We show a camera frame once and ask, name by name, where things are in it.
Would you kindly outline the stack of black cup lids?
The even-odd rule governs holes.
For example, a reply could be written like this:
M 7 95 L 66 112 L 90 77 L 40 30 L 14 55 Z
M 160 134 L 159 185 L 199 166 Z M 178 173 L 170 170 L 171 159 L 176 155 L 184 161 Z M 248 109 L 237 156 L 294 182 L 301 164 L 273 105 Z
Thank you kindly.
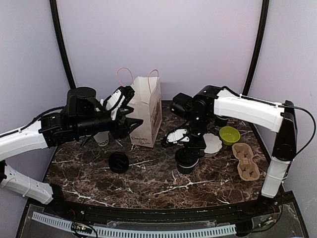
M 108 165 L 112 172 L 123 174 L 129 168 L 129 159 L 127 155 L 122 152 L 114 152 L 108 158 Z

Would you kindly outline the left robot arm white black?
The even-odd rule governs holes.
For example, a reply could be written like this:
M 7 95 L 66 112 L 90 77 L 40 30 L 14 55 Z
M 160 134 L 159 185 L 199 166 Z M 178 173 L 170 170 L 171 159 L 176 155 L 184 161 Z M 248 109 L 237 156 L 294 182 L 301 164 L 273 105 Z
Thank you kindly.
M 54 148 L 67 142 L 88 139 L 108 131 L 114 139 L 127 137 L 142 119 L 128 118 L 134 111 L 128 104 L 135 95 L 131 86 L 120 86 L 105 100 L 96 99 L 90 87 L 70 89 L 66 105 L 49 109 L 29 124 L 0 136 L 0 186 L 48 205 L 59 216 L 66 216 L 70 206 L 64 201 L 60 186 L 34 180 L 17 172 L 5 160 L 37 149 Z

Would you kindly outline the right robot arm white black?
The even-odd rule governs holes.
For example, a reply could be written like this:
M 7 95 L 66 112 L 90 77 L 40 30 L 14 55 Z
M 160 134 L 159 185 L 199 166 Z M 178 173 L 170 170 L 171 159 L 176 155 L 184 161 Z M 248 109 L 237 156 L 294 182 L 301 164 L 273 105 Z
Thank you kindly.
M 257 215 L 265 214 L 272 207 L 271 198 L 277 195 L 294 159 L 306 148 L 306 145 L 298 148 L 295 111 L 308 111 L 296 107 L 291 101 L 281 103 L 256 99 L 238 94 L 227 86 L 208 85 L 195 96 L 183 96 L 181 101 L 192 135 L 202 136 L 208 121 L 216 116 L 242 120 L 275 134 L 261 198 L 253 203 Z

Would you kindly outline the white scalloped dish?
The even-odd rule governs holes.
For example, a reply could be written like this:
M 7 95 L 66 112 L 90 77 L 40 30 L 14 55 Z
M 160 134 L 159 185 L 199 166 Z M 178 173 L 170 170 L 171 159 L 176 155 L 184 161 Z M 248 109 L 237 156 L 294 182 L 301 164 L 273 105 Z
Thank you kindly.
M 204 150 L 205 156 L 206 157 L 216 156 L 222 148 L 221 139 L 212 133 L 207 133 L 207 134 L 204 134 L 204 140 L 206 144 L 206 148 Z

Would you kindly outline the white paper gift bag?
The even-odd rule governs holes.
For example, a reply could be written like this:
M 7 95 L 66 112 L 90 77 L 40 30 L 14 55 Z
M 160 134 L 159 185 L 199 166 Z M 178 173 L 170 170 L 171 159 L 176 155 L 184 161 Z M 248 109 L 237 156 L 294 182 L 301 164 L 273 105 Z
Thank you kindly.
M 132 79 L 131 87 L 135 95 L 129 102 L 134 112 L 129 116 L 142 119 L 143 123 L 130 133 L 134 145 L 153 148 L 162 122 L 160 77 L 151 75 L 158 72 L 154 69 L 146 77 Z

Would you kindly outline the white paper cup with straws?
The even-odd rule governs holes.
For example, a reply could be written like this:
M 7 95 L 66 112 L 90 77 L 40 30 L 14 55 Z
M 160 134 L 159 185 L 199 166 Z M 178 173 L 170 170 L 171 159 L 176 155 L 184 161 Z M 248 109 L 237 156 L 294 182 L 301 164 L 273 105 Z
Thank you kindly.
M 101 147 L 107 146 L 109 143 L 108 131 L 99 132 L 94 136 L 94 140 Z

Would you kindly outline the green bowl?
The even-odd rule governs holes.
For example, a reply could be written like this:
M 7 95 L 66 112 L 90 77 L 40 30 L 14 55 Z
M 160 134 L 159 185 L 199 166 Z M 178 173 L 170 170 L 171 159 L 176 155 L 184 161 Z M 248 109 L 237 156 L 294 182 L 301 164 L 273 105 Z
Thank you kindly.
M 234 143 L 237 143 L 240 138 L 240 132 L 230 126 L 224 126 L 219 130 L 219 136 L 224 145 L 231 146 Z

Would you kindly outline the brown cardboard cup carrier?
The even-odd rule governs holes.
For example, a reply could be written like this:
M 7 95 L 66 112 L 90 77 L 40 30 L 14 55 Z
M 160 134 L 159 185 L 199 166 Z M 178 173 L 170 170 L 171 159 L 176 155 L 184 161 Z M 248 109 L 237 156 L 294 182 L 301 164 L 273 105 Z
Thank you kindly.
M 237 170 L 243 181 L 255 181 L 260 177 L 257 164 L 253 161 L 253 151 L 246 143 L 235 143 L 232 145 L 234 157 L 238 160 Z

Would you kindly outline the right black frame post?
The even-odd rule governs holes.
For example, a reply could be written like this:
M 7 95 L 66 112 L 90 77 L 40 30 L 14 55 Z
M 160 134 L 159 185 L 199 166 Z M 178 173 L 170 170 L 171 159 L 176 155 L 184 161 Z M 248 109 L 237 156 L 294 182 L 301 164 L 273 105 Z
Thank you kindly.
M 250 89 L 251 89 L 251 85 L 253 82 L 253 78 L 255 75 L 256 67 L 258 64 L 258 59 L 259 59 L 260 52 L 261 52 L 262 42 L 263 42 L 263 38 L 264 38 L 268 9 L 269 9 L 269 0 L 263 0 L 260 19 L 259 19 L 259 26 L 258 26 L 258 31 L 257 31 L 256 41 L 255 41 L 255 46 L 254 46 L 248 74 L 246 77 L 246 82 L 245 82 L 243 92 L 242 92 L 242 94 L 244 96 L 247 96 L 249 94 Z

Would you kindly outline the black frame post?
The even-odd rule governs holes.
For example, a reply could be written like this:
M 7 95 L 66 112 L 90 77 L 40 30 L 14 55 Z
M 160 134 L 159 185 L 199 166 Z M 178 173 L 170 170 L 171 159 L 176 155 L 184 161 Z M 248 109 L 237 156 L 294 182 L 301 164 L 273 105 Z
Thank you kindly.
M 68 55 L 66 52 L 66 47 L 65 47 L 65 42 L 63 38 L 62 27 L 61 27 L 58 7 L 57 7 L 57 1 L 49 0 L 49 2 L 50 2 L 51 15 L 53 20 L 53 26 L 54 26 L 55 36 L 57 40 L 57 45 L 59 48 L 59 53 L 60 53 L 63 67 L 64 67 L 64 71 L 66 74 L 67 82 L 70 89 L 75 89 L 76 88 L 75 80 L 73 78 Z
M 258 26 L 258 31 L 257 31 L 256 41 L 255 41 L 255 46 L 254 46 L 248 74 L 246 77 L 246 82 L 245 82 L 243 92 L 242 92 L 242 94 L 244 96 L 247 96 L 249 94 L 250 89 L 251 89 L 251 85 L 253 82 L 253 78 L 255 75 L 256 67 L 258 64 L 258 59 L 259 59 L 260 52 L 261 52 L 262 42 L 263 42 L 263 38 L 264 38 L 268 9 L 269 9 L 269 0 L 263 0 L 260 19 L 259 19 L 259 26 Z

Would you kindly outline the left black frame post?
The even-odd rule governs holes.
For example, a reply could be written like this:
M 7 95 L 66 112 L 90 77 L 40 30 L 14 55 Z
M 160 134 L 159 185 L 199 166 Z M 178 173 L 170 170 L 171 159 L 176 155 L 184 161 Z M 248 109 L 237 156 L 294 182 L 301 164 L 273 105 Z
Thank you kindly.
M 63 67 L 64 67 L 64 71 L 66 74 L 67 82 L 70 89 L 75 89 L 76 88 L 75 80 L 73 78 L 68 55 L 66 52 L 66 47 L 65 47 L 65 42 L 63 38 L 62 27 L 61 27 L 58 7 L 57 7 L 57 1 L 49 0 L 49 2 L 50 2 L 51 15 L 53 20 L 53 26 L 54 26 L 55 36 L 57 40 L 57 45 L 59 48 L 59 53 L 60 53 Z

